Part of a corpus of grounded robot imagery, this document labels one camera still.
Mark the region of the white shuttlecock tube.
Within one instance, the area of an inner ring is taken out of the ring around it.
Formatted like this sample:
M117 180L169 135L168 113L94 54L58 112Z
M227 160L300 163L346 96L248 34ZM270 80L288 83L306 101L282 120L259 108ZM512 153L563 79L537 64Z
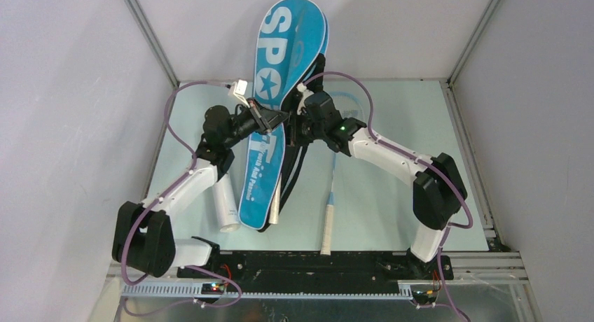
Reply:
M219 232L229 233L238 230L241 224L229 174L225 174L213 185L212 192Z

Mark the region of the blue racket cover bag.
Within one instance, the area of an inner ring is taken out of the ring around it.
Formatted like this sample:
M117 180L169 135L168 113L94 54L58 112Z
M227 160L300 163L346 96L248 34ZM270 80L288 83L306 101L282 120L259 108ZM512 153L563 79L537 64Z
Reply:
M322 72L329 39L328 22L311 0L281 0L261 23L254 65L252 94L264 107L292 112L298 84ZM283 188L299 152L287 152L288 122L270 134L253 133L247 142L247 162L240 196L239 219L260 232L269 226L277 188Z

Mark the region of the blue badminton racket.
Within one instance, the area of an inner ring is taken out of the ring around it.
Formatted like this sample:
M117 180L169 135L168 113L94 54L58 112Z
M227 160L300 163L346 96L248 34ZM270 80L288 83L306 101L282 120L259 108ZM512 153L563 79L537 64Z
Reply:
M280 201L281 201L281 183L279 182L275 187L275 191L272 197L272 202L270 205L270 212L268 217L268 223L270 225L276 225L279 223L279 213L280 213Z
M335 107L338 109L343 118L356 118L359 120L366 119L364 108L359 99L354 94L344 91L334 91L330 92L329 94L333 98ZM332 163L330 191L326 201L322 244L320 249L320 254L322 256L329 256L331 254L333 213L335 209L334 181L336 176L337 153L333 153Z

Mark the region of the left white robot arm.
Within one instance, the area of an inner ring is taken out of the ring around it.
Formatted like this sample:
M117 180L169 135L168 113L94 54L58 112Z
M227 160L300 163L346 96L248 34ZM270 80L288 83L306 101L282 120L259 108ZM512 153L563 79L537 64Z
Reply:
M214 245L196 237L176 238L174 220L204 191L223 180L235 158L233 146L253 133L272 132L288 118L289 113L266 108L255 99L238 104L235 113L222 105L209 108L200 143L181 176L157 195L120 206L113 260L145 277L161 277L172 267L190 265L204 277L216 276L221 258L212 253Z

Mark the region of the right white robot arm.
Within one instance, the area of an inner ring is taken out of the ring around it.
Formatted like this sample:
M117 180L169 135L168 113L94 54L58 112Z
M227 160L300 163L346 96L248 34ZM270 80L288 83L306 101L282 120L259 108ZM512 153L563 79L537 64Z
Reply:
M468 196L455 160L446 153L418 154L374 135L362 120L344 116L326 92L307 90L297 99L295 137L302 144L322 141L334 153L371 163L411 188L419 226L407 268L415 278L428 277L446 229Z

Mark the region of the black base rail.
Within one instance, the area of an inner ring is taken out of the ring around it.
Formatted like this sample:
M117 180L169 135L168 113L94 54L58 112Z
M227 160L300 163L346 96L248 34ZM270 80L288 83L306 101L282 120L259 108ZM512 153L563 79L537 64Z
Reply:
M410 251L222 251L206 268L252 294L399 294L402 281L454 278L448 256L422 262Z

